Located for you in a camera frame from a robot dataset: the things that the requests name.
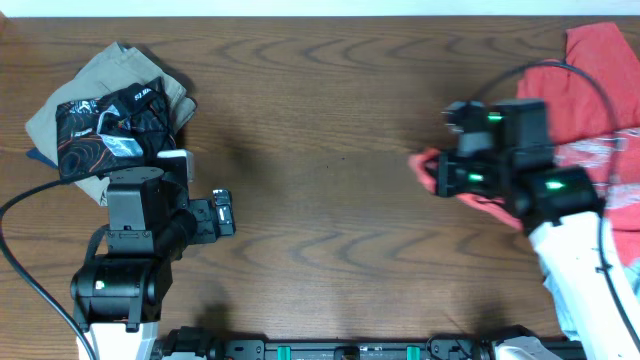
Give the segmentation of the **red printed t-shirt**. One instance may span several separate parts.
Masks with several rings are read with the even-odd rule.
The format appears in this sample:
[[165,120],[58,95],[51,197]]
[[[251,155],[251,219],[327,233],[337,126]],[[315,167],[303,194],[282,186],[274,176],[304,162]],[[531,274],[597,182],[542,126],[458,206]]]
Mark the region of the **red printed t-shirt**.
[[[521,66],[512,99],[546,104],[554,161],[584,168],[612,228],[620,262],[639,259],[639,61],[616,24],[596,23],[567,31],[563,59]],[[418,180],[432,194],[432,170],[443,150],[429,148],[410,158]],[[470,207],[523,230],[499,198],[453,196]]]

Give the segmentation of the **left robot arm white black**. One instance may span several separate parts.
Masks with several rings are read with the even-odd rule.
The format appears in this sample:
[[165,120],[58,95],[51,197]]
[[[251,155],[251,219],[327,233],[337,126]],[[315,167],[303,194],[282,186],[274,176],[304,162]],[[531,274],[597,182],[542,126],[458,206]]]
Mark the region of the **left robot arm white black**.
[[148,359],[158,336],[172,264],[191,245],[232,236],[232,195],[189,196],[183,170],[135,167],[110,174],[109,223],[71,281],[73,318],[93,359]]

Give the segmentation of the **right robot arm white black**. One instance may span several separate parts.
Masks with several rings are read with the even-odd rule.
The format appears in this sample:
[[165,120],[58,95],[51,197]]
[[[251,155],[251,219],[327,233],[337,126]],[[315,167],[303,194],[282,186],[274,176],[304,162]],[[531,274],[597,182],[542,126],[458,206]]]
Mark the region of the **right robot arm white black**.
[[456,101],[444,111],[457,134],[432,170],[440,197],[499,198],[555,280],[589,359],[639,356],[639,303],[586,170],[561,167],[539,99],[491,107]]

